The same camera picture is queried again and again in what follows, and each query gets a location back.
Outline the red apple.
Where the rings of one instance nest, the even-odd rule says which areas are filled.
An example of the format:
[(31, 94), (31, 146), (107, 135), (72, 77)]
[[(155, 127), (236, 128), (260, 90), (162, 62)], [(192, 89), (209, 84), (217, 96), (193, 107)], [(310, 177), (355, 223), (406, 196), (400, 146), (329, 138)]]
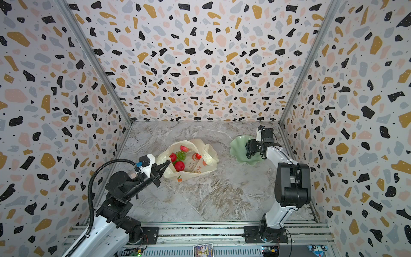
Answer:
[(184, 171), (185, 169), (185, 164), (183, 161), (177, 161), (173, 165), (174, 165), (176, 172)]
[(177, 160), (177, 155), (175, 153), (172, 153), (169, 157), (171, 162), (175, 162)]

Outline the cream plastic bag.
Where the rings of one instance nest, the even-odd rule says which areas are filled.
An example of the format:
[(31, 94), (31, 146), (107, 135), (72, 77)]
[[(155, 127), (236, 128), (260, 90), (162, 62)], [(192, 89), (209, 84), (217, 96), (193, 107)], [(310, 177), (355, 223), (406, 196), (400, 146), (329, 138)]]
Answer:
[[(186, 152), (186, 160), (183, 161), (185, 164), (184, 171), (176, 172), (173, 165), (175, 162), (171, 162), (169, 156), (172, 153), (176, 154), (180, 151), (181, 145), (189, 148), (190, 151)], [(202, 159), (196, 160), (194, 157), (196, 153), (200, 154)], [(217, 164), (219, 162), (217, 152), (210, 144), (204, 143), (201, 139), (183, 140), (172, 144), (156, 158), (156, 163), (163, 164), (167, 160), (169, 160), (171, 164), (166, 169), (164, 178), (176, 179), (179, 182), (214, 172), (217, 170)]]

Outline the dark purple grapes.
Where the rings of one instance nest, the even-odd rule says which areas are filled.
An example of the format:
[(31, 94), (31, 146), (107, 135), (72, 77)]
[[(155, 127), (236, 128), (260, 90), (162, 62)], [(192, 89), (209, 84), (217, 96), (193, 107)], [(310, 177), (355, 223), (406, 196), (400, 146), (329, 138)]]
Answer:
[(258, 151), (258, 142), (255, 139), (250, 139), (246, 142), (246, 156), (251, 159)]

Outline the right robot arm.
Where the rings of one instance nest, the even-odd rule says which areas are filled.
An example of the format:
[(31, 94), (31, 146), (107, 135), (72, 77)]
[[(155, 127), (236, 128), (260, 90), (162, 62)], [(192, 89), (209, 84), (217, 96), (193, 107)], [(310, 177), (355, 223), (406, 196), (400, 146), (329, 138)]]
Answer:
[(310, 168), (289, 157), (278, 143), (273, 129), (263, 125), (258, 127), (256, 138), (247, 141), (245, 150), (248, 159), (260, 155), (277, 169), (276, 201), (260, 220), (258, 232), (261, 241), (271, 243), (286, 234), (284, 224), (291, 214), (310, 203)]

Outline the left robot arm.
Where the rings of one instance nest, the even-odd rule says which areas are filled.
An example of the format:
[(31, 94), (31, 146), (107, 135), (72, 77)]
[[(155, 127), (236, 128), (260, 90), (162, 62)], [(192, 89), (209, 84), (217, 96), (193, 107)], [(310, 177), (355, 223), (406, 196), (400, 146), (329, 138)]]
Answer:
[[(124, 171), (112, 174), (106, 184), (107, 197), (98, 210), (95, 210), (91, 196), (96, 176), (103, 168), (120, 162), (131, 164), (137, 174), (136, 177), (132, 178)], [(159, 187), (170, 163), (167, 160), (162, 164), (156, 164), (147, 156), (143, 156), (137, 163), (120, 158), (100, 166), (88, 185), (88, 227), (64, 256), (114, 257), (128, 243), (149, 245), (149, 237), (144, 233), (141, 222), (128, 215), (133, 206), (131, 200), (137, 198), (142, 190), (152, 184)]]

